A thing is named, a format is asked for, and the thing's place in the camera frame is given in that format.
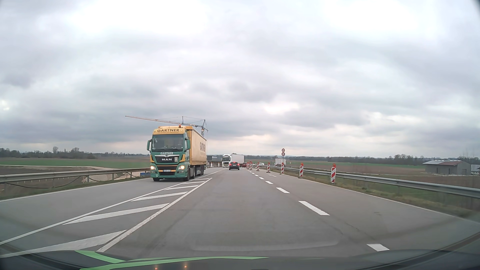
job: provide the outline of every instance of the guardrail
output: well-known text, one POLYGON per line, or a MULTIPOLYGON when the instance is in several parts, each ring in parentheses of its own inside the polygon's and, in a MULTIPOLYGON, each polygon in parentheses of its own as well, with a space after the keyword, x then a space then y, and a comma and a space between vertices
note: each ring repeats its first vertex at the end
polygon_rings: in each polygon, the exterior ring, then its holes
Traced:
POLYGON ((112 170, 88 170, 88 171, 72 171, 72 172, 37 172, 37 173, 20 173, 20 174, 6 174, 0 175, 0 184, 8 184, 12 182, 42 180, 42 179, 56 179, 66 177, 81 177, 86 176, 90 180, 91 175, 112 174, 112 179, 116 173, 130 173, 132 172, 149 172, 150 168, 136 168, 136 169, 112 169, 112 170))
MULTIPOLYGON (((270 166, 270 169, 280 170, 280 167, 270 166)), ((295 172, 299 171, 299 169, 286 168, 286 167, 284 168, 284 170, 295 171, 295 172)), ((317 171, 317 170, 303 169, 303 173, 330 176, 329 171, 317 171)), ((342 173, 342 172, 337 172, 336 175, 337 175, 337 177, 340 177, 340 178, 361 180, 361 181, 380 183, 380 184, 389 184, 389 185, 395 185, 395 186, 402 186, 402 187, 409 187, 409 188, 415 188, 415 189, 421 189, 421 190, 442 192, 442 193, 447 193, 447 194, 460 195, 460 196, 466 196, 466 197, 480 199, 480 189, 478 189, 478 188, 456 186, 456 185, 447 185, 447 184, 426 183, 426 182, 410 181, 410 180, 403 180, 403 179, 383 178, 383 177, 367 176, 367 175, 356 175, 356 174, 342 173)))

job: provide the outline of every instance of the road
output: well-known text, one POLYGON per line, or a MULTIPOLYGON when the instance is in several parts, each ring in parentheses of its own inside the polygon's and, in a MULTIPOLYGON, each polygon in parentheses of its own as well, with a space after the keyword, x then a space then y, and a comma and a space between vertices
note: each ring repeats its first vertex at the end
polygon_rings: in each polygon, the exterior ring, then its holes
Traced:
POLYGON ((130 258, 346 257, 438 249, 478 232, 477 222, 244 168, 0 201, 3 257, 73 249, 130 258))

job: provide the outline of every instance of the construction crane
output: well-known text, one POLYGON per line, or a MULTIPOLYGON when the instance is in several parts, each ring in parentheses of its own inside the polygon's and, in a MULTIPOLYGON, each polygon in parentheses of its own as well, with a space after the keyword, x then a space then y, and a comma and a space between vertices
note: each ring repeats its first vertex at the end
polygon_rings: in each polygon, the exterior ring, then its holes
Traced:
POLYGON ((199 119, 200 121, 203 121, 203 123, 201 125, 197 125, 197 124, 185 123, 185 121, 183 119, 184 116, 181 117, 181 123, 174 122, 174 121, 168 121, 168 120, 162 120, 162 119, 152 119, 152 118, 144 118, 144 117, 136 117, 136 116, 128 116, 128 115, 125 115, 125 117, 143 119, 143 120, 150 120, 150 121, 155 121, 155 122, 164 122, 164 123, 177 124, 177 125, 189 125, 189 126, 194 126, 194 127, 200 127, 200 128, 202 128, 202 136, 204 135, 205 130, 208 131, 208 129, 205 128, 205 126, 206 126, 206 120, 205 119, 199 119))

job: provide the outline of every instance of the car hood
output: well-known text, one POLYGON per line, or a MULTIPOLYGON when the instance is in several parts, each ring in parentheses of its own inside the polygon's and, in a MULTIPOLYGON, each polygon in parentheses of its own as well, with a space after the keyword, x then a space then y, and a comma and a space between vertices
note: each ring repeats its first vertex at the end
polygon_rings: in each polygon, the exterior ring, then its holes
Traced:
POLYGON ((54 251, 0 258, 0 269, 110 270, 110 269, 187 269, 187 270, 357 270, 477 269, 480 256, 454 251, 388 250, 353 257, 187 257, 124 258, 95 251, 54 251))

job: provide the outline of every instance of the red car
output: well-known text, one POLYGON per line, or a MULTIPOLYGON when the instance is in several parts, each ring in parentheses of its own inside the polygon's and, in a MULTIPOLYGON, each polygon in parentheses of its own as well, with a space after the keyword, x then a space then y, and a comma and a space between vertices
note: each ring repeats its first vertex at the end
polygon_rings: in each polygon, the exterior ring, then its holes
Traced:
POLYGON ((232 161, 232 162, 230 162, 230 164, 228 165, 228 169, 229 169, 229 170, 231 170, 231 169, 240 170, 240 165, 239 165, 238 162, 232 161))

